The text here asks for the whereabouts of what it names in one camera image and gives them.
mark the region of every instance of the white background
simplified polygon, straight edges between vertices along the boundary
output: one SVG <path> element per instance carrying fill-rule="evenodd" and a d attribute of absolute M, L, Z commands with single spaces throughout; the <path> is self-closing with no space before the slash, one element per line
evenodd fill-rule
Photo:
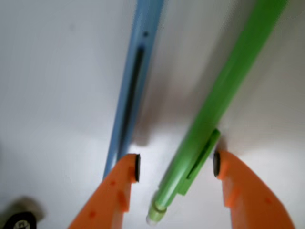
<path fill-rule="evenodd" d="M 130 152 L 141 153 L 123 228 L 151 197 L 254 0 L 167 0 Z M 20 196 L 67 228 L 102 179 L 135 0 L 0 1 L 0 208 Z M 219 128 L 227 148 L 305 228 L 305 2 L 291 0 Z M 209 158 L 158 229 L 231 228 Z"/>

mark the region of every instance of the orange plastic jaw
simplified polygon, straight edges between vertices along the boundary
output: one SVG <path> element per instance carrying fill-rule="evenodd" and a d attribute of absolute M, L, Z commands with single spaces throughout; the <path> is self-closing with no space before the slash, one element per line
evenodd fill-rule
<path fill-rule="evenodd" d="M 214 155 L 215 175 L 222 180 L 224 205 L 233 229 L 293 229 L 284 206 L 262 180 L 235 155 Z"/>
<path fill-rule="evenodd" d="M 127 154 L 103 180 L 69 229 L 121 229 L 131 184 L 139 180 L 140 156 Z"/>

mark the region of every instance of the black rubber pad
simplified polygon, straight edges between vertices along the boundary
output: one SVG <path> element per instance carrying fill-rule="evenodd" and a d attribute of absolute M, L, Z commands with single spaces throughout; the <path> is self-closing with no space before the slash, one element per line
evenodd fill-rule
<path fill-rule="evenodd" d="M 137 182 L 140 181 L 140 164 L 141 164 L 141 157 L 140 154 L 138 154 L 135 160 L 135 179 Z"/>
<path fill-rule="evenodd" d="M 214 176 L 216 177 L 220 172 L 220 154 L 218 152 L 214 153 L 213 166 L 214 166 Z"/>

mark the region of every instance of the green mechanical pencil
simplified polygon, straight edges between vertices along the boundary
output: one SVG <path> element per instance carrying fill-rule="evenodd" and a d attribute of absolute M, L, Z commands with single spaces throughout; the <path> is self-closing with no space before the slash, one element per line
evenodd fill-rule
<path fill-rule="evenodd" d="M 253 65 L 287 0 L 258 0 L 231 55 L 214 83 L 197 118 L 180 144 L 148 212 L 147 222 L 158 223 L 176 194 L 185 195 L 218 142 L 215 129 Z"/>

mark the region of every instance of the blue plastic rod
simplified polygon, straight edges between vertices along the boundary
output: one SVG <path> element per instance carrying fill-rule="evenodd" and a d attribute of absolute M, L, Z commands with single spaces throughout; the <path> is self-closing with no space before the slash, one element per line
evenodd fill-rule
<path fill-rule="evenodd" d="M 141 103 L 163 0 L 138 0 L 104 178 L 128 153 Z"/>

